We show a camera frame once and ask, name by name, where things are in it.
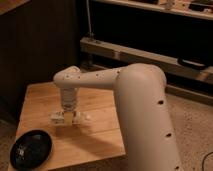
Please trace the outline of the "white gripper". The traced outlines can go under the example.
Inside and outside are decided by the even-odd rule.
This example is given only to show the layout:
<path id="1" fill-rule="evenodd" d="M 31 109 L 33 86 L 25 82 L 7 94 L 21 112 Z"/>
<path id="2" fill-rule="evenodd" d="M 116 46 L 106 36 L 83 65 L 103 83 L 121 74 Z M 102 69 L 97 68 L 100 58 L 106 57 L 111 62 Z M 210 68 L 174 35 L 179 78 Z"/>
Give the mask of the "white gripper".
<path id="1" fill-rule="evenodd" d="M 67 125 L 71 125 L 73 123 L 73 113 L 70 111 L 74 111 L 77 105 L 77 89 L 61 89 L 61 106 L 64 111 L 64 120 Z"/>

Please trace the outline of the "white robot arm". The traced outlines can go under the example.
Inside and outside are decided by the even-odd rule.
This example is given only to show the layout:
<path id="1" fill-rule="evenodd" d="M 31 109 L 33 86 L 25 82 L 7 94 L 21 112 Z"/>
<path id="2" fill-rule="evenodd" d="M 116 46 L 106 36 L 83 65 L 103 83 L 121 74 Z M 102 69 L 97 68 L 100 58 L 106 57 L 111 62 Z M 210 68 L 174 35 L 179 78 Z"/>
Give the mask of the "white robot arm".
<path id="1" fill-rule="evenodd" d="M 65 111 L 75 109 L 81 87 L 113 91 L 128 171 L 184 171 L 159 67 L 136 63 L 83 73 L 71 66 L 53 80 Z"/>

